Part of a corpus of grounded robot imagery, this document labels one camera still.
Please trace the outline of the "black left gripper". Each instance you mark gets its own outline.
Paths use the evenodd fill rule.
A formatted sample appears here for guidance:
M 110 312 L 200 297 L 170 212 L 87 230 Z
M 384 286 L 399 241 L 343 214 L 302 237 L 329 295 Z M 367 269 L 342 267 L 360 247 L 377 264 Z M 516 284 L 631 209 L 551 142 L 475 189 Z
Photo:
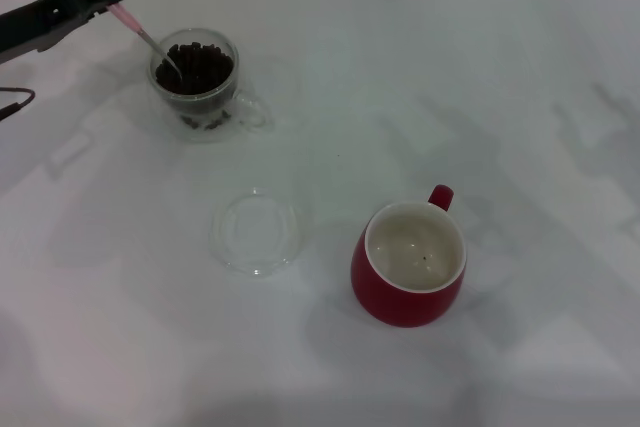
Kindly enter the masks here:
M 124 0 L 37 0 L 1 15 L 1 63 L 56 45 Z

